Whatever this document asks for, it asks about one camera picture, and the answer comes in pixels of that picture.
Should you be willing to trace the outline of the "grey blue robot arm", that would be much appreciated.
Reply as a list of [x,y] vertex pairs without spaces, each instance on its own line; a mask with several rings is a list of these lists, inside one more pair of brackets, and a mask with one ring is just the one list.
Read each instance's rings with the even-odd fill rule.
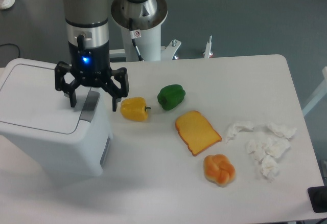
[[172,59],[180,46],[161,44],[161,25],[168,15],[165,0],[63,0],[71,62],[55,67],[55,88],[64,92],[71,107],[79,86],[98,87],[112,96],[112,107],[128,95],[125,68],[109,62],[108,19],[120,27],[127,61]]

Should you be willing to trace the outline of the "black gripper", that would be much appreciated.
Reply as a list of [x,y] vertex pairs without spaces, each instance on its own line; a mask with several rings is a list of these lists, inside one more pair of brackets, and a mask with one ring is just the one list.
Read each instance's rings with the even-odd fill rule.
[[[71,64],[63,61],[57,63],[55,72],[55,89],[68,95],[71,107],[77,104],[75,90],[80,85],[100,85],[112,97],[112,111],[116,111],[118,103],[129,93],[129,81],[126,68],[113,70],[109,64],[109,41],[95,48],[80,50],[68,43]],[[73,81],[67,83],[65,75],[70,73]]]

